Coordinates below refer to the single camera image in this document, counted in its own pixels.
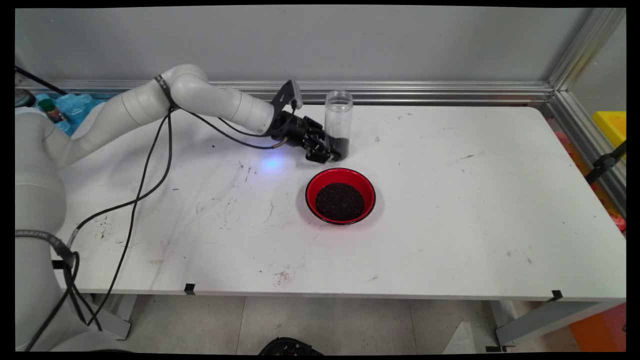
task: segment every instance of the blue light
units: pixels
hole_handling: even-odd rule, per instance
[[[271,172],[282,168],[283,163],[282,156],[277,154],[262,160],[260,167],[264,171]]]

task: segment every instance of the white table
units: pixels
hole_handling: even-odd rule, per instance
[[[322,123],[324,108],[297,115]],[[61,238],[135,197],[157,126],[61,172]],[[114,293],[185,294],[194,284],[197,295],[548,300],[560,290],[555,303],[591,311],[625,301],[626,240],[537,110],[355,106],[351,132],[349,157],[321,165],[301,148],[250,149],[174,113],[172,169],[138,206]],[[164,130],[146,188],[164,172],[167,141]],[[332,167],[373,183],[377,202],[362,222],[330,225],[308,210],[308,181]],[[130,216],[121,209],[79,233],[82,292],[108,289]]]

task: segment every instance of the bowl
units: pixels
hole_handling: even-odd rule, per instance
[[[364,211],[362,212],[362,215],[352,220],[339,221],[324,217],[318,213],[316,209],[317,194],[322,188],[333,183],[348,184],[358,190],[364,200]],[[337,225],[348,225],[361,221],[365,217],[369,216],[373,207],[376,205],[376,191],[369,179],[361,173],[349,168],[330,168],[316,174],[316,176],[309,181],[309,184],[307,184],[305,198],[307,200],[309,210],[311,210],[317,218],[330,224]]]

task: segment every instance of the tiled floor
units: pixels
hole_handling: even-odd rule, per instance
[[[123,341],[137,352],[258,354],[278,336],[325,355],[441,354],[461,321],[478,353],[495,346],[487,302],[304,297],[139,296]],[[568,328],[510,352],[579,351]]]

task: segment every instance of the black seeds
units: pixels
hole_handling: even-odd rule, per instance
[[[327,143],[329,145],[329,149],[338,152],[340,155],[334,155],[333,160],[344,160],[347,156],[349,156],[349,139],[347,138],[334,138],[332,136],[326,135]]]
[[[364,212],[364,199],[353,186],[333,183],[318,192],[316,209],[320,215],[331,220],[353,220]]]

